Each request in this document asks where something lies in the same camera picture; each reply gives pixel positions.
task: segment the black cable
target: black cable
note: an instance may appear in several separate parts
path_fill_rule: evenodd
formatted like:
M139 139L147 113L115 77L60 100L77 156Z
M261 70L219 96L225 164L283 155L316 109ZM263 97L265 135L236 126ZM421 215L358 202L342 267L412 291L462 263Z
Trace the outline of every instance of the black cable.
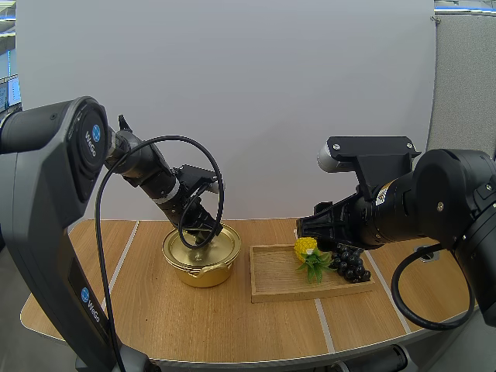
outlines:
M102 227L100 226L100 207L102 204L102 196L103 196L103 190L105 186L107 185L107 182L110 179L110 176L112 176L112 173L114 173L115 169L122 164L126 159L135 153L136 151L151 145L152 143L158 143L158 142L163 142L163 141L180 141L180 142L186 142L190 143L191 145L197 147L200 149L201 152L203 152L204 155L210 160L210 164L214 168L215 171L215 176L217 177L217 183L219 184L219 207L217 209L217 216L215 218L215 225L212 231L209 233L205 241L202 243L198 244L197 246L192 246L191 244L187 243L184 240L184 237L181 236L181 231L179 230L179 234L181 237L181 241L185 244L185 246L189 247L194 247L194 248L200 248L202 246L207 245L212 241L212 239L215 237L215 232L217 231L218 227L220 226L220 220L222 218L222 211L224 209L224 184L222 183L222 175L220 173L219 166L215 162L215 159L213 156L209 153L207 149L205 149L200 143L196 142L195 140L192 140L187 137L183 136L161 136L161 137L156 137L149 139L147 141L144 141L140 143L138 146L132 148L130 151L124 154L119 160L117 160L114 165L107 171L105 176L103 177L102 183L100 184L100 187L98 188L98 192L96 195L96 202L95 202L95 228L96 228L96 243L98 246L98 258L100 261L100 271L102 272L102 282L103 282L103 291L105 294L105 303L107 305L107 314L108 314L108 325L110 328L110 337L112 340L112 347L114 349L114 354L115 358L117 359L117 364L119 365L119 368L121 372L126 372L126 369L124 367L124 363L122 362L122 357L119 352L119 345L117 343L117 333L115 331L115 322L114 322L114 313L112 310L112 303L110 301L110 290L109 290L109 281L107 280L107 270L105 268L105 257L103 253L103 242L102 242ZM188 210L189 206L192 204L192 202L203 192L197 192L197 194L189 201L188 205L186 206L186 209L183 211L183 214L181 215L180 219L180 224L181 221L184 219L185 212Z
M201 194L203 194L203 192L208 188L208 186L210 186L210 185L209 184L203 184L202 186L200 186L200 188L198 189L196 194L193 196L193 198L191 198L190 201L186 204L186 207L184 207L184 211L181 213L181 217L179 218L179 224L177 225L177 230L179 232L179 239L181 239L181 242L185 246L187 246L188 248L190 248L192 250L197 250L198 248L202 248L203 246L205 246L205 244L208 244L211 241L211 240L206 239L205 241L201 242L200 244L193 245L193 244L190 244L186 241L186 239L184 238L184 233L183 233L184 218L186 217L186 214L188 213L189 208L193 205L195 200L198 199Z
M398 265L398 267L396 267L396 270L394 271L393 277L391 279L391 294L392 294L394 303L396 304L396 306L398 306L399 311L410 322L415 323L417 326L420 326L422 328L431 329L432 331L447 331L449 329L454 329L458 326L461 326L472 315L472 312L474 312L474 306L475 306L474 293L472 293L472 289L470 288L468 281L467 281L468 294L470 296L470 302L468 305L468 310L464 316L462 316L461 318L459 318L457 320L453 320L452 322L448 322L448 323L431 322L431 321L424 319L421 316L418 316L417 314L415 314L403 302L403 299L401 298L401 295L400 295L400 289L399 289L400 276L401 276L401 273L403 272L403 270L409 264L411 264L412 262L414 262L418 258L424 256L425 254L434 253L434 252L437 252L438 250L442 250L442 249L443 248L441 247L441 244L435 244L433 246L426 246L426 247L418 249L416 252L414 252L410 256L406 257Z

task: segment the white stripe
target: white stripe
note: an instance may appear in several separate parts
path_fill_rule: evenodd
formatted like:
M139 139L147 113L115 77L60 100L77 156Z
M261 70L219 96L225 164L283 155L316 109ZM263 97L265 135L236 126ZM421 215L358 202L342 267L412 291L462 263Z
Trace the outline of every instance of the white stripe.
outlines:
M112 279L110 280L110 283L108 284L108 289L110 290L110 293L112 293L112 288L114 288L115 281L117 281L117 276L119 275L119 272L121 270L122 264L124 264L124 259L126 258L126 254L131 247L131 243L133 242L134 236L136 235L136 231L138 229L140 221L136 221L136 224L134 225L134 229L131 232L131 235L129 236L129 239L127 240L126 248L124 248L121 258L119 259L119 262L117 263L117 267L114 270L114 274L112 275ZM102 310L105 311L105 308L107 307L105 297L103 298L102 301Z
M391 294L391 290L389 289L389 286L388 286L388 283L386 283L386 280L384 279L384 277L382 276L382 273L381 271L379 270L379 267L377 266L377 264L375 263L374 261L374 258L372 258L372 255L370 254L370 252L368 250L365 251L365 255L367 256L367 258L369 259L370 261L370 264L372 265L372 267L374 268L375 270L375 274L377 275L377 277L379 278L379 281L381 282L382 284L382 287L384 288L384 291L386 292L386 295L387 297L389 298L389 301L390 303L393 305L393 309L396 311L396 315L399 317L400 319L400 322L401 322L401 325L403 326L403 328L405 329L405 332L406 334L408 335L409 333L412 333L412 330L410 329L410 326L408 325L408 323L406 322L406 319L405 317L403 316L403 314L399 311L399 309L396 307L396 304L394 303L393 301L393 295Z
M329 354L335 353L334 343L332 343L331 332L329 331L329 325L327 324L326 314L324 314L324 309L320 298L315 299L315 307L317 308L317 313L319 314L320 325L322 326L322 331L324 332L325 344L327 345L327 352Z

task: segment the gray partition wall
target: gray partition wall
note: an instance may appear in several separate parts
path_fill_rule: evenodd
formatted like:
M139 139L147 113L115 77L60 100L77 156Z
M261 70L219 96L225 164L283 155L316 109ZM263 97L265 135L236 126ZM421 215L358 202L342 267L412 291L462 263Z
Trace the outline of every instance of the gray partition wall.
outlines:
M496 12L436 10L436 81L428 150L496 149Z

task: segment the toy pineapple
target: toy pineapple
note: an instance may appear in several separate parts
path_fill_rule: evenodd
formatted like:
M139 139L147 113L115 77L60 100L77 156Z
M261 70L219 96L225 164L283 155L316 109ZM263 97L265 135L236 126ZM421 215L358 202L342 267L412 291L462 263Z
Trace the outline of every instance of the toy pineapple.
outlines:
M317 248L317 240L313 238L300 238L294 244L296 257L303 263L297 270L308 270L308 282L315 276L317 283L322 281L322 272L330 271L331 257Z

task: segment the black grapes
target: black grapes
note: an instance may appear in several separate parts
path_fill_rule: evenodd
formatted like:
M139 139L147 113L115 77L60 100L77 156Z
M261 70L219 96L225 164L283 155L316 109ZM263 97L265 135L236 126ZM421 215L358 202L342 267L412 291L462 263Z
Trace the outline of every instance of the black grapes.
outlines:
M363 267L363 259L360 254L361 248L338 244L336 252L332 253L330 268L336 269L338 274L345 277L351 283L370 280L370 271Z

